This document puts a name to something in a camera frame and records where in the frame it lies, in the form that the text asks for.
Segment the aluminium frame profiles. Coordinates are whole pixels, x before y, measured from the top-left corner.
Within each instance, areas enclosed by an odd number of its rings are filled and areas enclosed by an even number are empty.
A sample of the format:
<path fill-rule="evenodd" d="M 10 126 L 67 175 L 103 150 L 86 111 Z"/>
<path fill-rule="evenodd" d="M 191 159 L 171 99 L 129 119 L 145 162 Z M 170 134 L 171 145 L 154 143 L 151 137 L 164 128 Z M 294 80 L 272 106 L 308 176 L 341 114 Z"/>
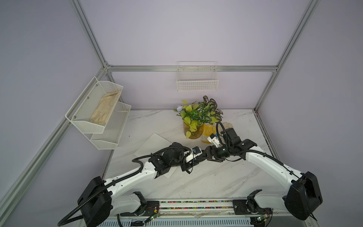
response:
<path fill-rule="evenodd" d="M 105 58 L 101 54 L 101 50 L 98 42 L 96 41 L 95 35 L 91 29 L 90 23 L 86 17 L 85 11 L 80 3 L 80 1 L 71 1 L 71 6 L 73 7 L 82 28 L 84 29 L 86 36 L 88 37 L 92 48 L 95 50 L 97 57 L 99 58 L 102 66 L 97 72 L 96 77 L 90 81 L 86 86 L 81 95 L 77 98 L 75 103 L 71 106 L 70 110 L 66 113 L 65 117 L 61 120 L 59 125 L 56 127 L 54 132 L 50 135 L 44 145 L 40 148 L 39 152 L 32 159 L 29 165 L 25 168 L 24 172 L 20 175 L 19 179 L 14 183 L 9 192 L 5 195 L 4 199 L 1 201 L 1 225 L 4 225 L 6 220 L 13 214 L 16 207 L 19 205 L 24 195 L 28 191 L 28 188 L 34 178 L 41 171 L 45 165 L 48 158 L 52 155 L 52 152 L 56 144 L 60 141 L 61 136 L 64 135 L 65 131 L 71 124 L 69 118 L 72 117 L 72 113 L 75 112 L 77 107 L 81 106 L 81 102 L 86 97 L 87 93 L 92 90 L 93 86 L 96 84 L 98 79 L 101 79 L 104 75 L 107 75 L 110 79 L 112 78 L 111 72 L 193 72 L 195 75 L 199 76 L 204 72 L 271 72 L 271 77 L 268 80 L 266 87 L 263 90 L 261 97 L 258 99 L 256 106 L 253 111 L 256 115 L 258 124 L 263 132 L 265 140 L 272 151 L 276 154 L 276 151 L 272 145 L 269 135 L 266 132 L 265 126 L 262 123 L 261 117 L 258 114 L 258 110 L 261 108 L 263 102 L 265 101 L 268 93 L 270 92 L 273 84 L 277 80 L 278 75 L 281 73 L 287 59 L 289 58 L 292 50 L 296 46 L 298 39 L 301 37 L 303 30 L 306 28 L 308 21 L 314 14 L 319 1 L 309 1 L 300 21 L 297 24 L 296 29 L 293 32 L 291 39 L 289 40 L 278 64 L 276 66 L 193 66 L 187 65 L 178 67 L 172 66 L 137 66 L 137 65 L 110 65 L 106 64 Z"/>

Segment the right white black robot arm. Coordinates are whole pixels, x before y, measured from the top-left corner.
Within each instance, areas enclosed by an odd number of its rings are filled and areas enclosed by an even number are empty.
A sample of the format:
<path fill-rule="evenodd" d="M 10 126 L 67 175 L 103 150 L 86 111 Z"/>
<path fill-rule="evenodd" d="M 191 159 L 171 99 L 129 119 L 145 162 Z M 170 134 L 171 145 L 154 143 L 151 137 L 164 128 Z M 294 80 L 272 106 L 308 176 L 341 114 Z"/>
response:
<path fill-rule="evenodd" d="M 211 146 L 206 147 L 201 160 L 223 162 L 236 157 L 250 162 L 274 178 L 284 188 L 281 192 L 256 189 L 247 196 L 245 208 L 250 213 L 263 209 L 288 211 L 299 220 L 314 218 L 313 212 L 323 203 L 317 177 L 303 173 L 264 152 L 250 139 L 241 140 L 233 128 L 223 128 L 209 136 Z"/>

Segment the beige glove in basket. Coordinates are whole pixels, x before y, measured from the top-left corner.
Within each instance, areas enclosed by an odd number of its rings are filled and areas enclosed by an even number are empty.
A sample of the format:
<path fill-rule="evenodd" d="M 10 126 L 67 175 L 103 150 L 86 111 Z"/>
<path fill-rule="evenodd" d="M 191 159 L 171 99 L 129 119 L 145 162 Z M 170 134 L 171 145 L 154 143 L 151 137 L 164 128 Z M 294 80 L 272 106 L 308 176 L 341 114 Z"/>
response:
<path fill-rule="evenodd" d="M 89 121 L 93 124 L 106 125 L 120 94 L 121 91 L 116 91 L 106 93 L 103 97 L 101 97 Z"/>

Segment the beige work glove on table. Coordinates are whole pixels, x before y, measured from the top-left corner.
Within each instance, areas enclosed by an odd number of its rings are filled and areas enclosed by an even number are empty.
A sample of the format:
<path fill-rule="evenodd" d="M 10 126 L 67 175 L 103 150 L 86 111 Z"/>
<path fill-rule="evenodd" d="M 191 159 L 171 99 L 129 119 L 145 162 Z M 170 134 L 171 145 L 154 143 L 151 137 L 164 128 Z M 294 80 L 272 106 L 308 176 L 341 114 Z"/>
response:
<path fill-rule="evenodd" d="M 222 123 L 222 125 L 223 125 L 223 127 L 224 127 L 225 129 L 233 128 L 233 125 L 232 125 L 231 123 L 228 123 L 228 122 L 223 122 L 223 123 Z M 219 130 L 219 131 L 223 131 L 223 128 L 222 128 L 222 126 L 221 126 L 221 125 L 219 125 L 218 130 Z"/>

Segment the white laptop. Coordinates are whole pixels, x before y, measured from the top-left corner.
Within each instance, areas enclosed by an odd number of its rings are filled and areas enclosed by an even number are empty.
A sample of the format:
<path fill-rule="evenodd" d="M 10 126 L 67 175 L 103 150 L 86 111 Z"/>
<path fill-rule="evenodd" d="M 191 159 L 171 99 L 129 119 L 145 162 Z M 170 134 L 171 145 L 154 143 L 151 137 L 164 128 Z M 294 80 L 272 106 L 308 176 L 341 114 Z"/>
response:
<path fill-rule="evenodd" d="M 172 145 L 170 141 L 154 133 L 135 152 L 135 156 L 137 158 L 140 158 L 146 155 L 151 155 L 156 153 L 157 151 L 160 151 L 163 148 L 169 147 L 170 145 Z M 177 169 L 177 167 L 171 167 L 167 173 L 157 176 L 157 172 L 155 171 L 156 167 L 152 163 L 149 163 L 148 160 L 149 158 L 139 159 L 139 161 L 143 162 L 143 170 L 141 173 L 135 175 L 134 178 L 140 182 L 145 180 L 147 181 L 149 179 L 159 178 L 160 176 L 170 179 Z"/>

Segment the yellow glass cup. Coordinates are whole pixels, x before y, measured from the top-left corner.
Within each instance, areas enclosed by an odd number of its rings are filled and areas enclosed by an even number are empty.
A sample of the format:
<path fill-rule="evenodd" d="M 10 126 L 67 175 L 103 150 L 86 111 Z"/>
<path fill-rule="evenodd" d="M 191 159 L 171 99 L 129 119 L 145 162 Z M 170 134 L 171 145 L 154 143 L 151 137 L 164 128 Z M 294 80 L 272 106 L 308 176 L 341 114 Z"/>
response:
<path fill-rule="evenodd" d="M 204 124 L 204 130 L 203 130 L 203 133 L 202 133 L 202 142 L 203 143 L 207 143 L 207 144 L 210 144 L 210 142 L 208 141 L 208 137 L 211 135 L 211 134 L 216 134 L 216 124 Z"/>

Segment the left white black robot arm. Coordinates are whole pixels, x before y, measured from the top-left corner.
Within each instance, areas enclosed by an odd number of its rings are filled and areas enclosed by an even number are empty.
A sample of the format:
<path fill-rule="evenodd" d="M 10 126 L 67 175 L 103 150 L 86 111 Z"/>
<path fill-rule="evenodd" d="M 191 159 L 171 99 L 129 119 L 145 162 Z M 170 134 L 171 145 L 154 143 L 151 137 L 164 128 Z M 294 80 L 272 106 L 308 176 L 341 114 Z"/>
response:
<path fill-rule="evenodd" d="M 126 191 L 168 173 L 175 166 L 190 174 L 195 158 L 201 154 L 199 147 L 188 148 L 174 142 L 155 153 L 136 157 L 132 162 L 138 163 L 139 168 L 106 180 L 101 177 L 92 179 L 80 196 L 77 207 L 57 225 L 61 227 L 82 219 L 86 226 L 97 227 L 108 219 L 111 212 L 121 213 L 117 199 Z"/>

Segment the aluminium front rail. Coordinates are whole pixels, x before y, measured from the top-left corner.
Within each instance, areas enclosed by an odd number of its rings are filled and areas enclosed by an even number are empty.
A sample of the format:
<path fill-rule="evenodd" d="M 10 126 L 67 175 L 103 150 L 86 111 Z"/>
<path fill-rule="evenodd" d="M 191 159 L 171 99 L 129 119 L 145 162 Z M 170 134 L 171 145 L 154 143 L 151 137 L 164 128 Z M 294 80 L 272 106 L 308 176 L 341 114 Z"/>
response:
<path fill-rule="evenodd" d="M 149 217 L 121 217 L 111 214 L 100 227 L 317 227 L 309 217 L 299 220 L 288 211 L 273 209 L 272 213 L 235 215 L 232 199 L 156 200 L 160 207 Z"/>

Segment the white two-tier wall basket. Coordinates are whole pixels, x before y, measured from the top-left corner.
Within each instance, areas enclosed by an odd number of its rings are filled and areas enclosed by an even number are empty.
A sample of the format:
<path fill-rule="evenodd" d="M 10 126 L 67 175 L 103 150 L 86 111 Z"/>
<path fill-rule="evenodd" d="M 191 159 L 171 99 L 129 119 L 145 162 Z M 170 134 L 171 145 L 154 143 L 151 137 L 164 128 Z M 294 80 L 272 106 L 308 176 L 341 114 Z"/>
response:
<path fill-rule="evenodd" d="M 65 114 L 98 150 L 116 149 L 131 106 L 121 102 L 123 86 L 94 77 Z"/>

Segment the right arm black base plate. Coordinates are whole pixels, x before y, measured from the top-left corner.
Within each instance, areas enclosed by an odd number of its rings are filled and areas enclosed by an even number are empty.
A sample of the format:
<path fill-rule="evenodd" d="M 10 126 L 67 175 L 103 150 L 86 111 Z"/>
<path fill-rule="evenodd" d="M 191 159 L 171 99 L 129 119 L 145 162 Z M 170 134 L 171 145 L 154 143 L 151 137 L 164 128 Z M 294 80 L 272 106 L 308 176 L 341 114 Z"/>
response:
<path fill-rule="evenodd" d="M 232 200 L 235 215 L 271 214 L 271 208 L 261 208 L 255 201 L 248 199 Z"/>

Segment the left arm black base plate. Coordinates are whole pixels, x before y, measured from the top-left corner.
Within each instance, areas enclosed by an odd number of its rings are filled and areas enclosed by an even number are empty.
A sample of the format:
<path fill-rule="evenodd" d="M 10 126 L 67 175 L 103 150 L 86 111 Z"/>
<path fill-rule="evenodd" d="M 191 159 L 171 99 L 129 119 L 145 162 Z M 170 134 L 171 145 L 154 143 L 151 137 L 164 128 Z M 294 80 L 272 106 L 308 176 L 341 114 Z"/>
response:
<path fill-rule="evenodd" d="M 149 217 L 155 214 L 155 211 L 158 211 L 160 207 L 159 201 L 147 201 L 145 204 L 141 204 L 141 206 L 133 213 L 127 212 L 120 214 L 121 217 Z"/>

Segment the potted green plant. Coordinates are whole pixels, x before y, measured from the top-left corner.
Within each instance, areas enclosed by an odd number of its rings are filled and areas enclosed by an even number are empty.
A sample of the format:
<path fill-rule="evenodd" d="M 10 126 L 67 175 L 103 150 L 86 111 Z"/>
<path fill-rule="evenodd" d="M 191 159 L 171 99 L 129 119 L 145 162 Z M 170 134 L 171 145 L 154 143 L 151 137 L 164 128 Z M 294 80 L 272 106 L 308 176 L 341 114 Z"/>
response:
<path fill-rule="evenodd" d="M 204 96 L 201 102 L 189 103 L 183 100 L 182 105 L 177 106 L 174 112 L 182 118 L 185 137 L 192 140 L 201 137 L 205 125 L 214 125 L 223 118 L 223 112 L 218 108 L 216 100 L 208 96 Z"/>

